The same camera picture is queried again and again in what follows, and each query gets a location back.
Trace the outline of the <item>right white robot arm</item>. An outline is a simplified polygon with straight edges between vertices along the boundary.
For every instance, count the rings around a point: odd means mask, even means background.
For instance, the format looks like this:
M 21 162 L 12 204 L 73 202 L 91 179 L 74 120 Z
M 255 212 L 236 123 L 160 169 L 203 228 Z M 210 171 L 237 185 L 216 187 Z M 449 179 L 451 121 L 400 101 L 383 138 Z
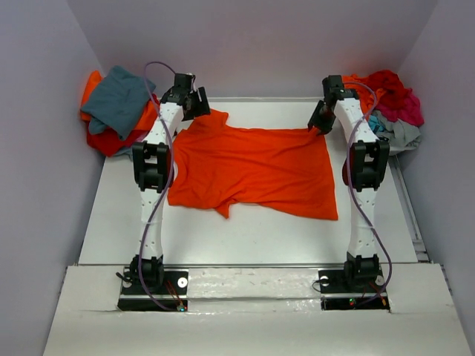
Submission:
M 351 227 L 344 266 L 319 271 L 317 282 L 323 294 L 358 294 L 382 276 L 374 213 L 390 146 L 373 133 L 357 91 L 346 87 L 342 76 L 330 75 L 322 85 L 324 98 L 318 102 L 308 127 L 326 135 L 336 121 L 342 126 L 347 141 L 342 179 L 351 199 Z

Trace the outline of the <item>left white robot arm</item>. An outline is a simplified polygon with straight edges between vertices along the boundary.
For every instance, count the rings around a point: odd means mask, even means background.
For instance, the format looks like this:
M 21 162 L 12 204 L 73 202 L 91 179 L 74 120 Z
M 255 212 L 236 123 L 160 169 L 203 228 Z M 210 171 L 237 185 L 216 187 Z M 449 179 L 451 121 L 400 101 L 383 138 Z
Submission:
M 132 145 L 134 181 L 140 190 L 141 236 L 129 266 L 131 283 L 145 293 L 155 293 L 164 284 L 162 224 L 168 189 L 174 179 L 172 137 L 183 121 L 209 114 L 203 87 L 195 87 L 192 73 L 176 73 L 174 83 L 157 105 L 158 114 L 145 138 Z

